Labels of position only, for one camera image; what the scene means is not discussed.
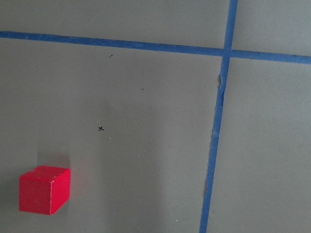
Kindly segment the brown paper table cover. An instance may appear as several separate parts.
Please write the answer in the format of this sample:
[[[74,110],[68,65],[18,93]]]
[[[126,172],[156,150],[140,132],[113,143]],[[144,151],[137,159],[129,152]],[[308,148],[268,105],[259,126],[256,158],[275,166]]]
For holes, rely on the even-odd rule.
[[[310,1],[1,1],[0,230],[310,232]]]

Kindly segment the red block one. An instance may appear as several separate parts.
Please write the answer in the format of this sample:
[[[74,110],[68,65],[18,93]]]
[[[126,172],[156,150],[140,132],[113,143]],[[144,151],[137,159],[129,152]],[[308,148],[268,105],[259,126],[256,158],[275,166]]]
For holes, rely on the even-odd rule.
[[[53,215],[70,197],[71,170],[38,166],[19,177],[20,211]]]

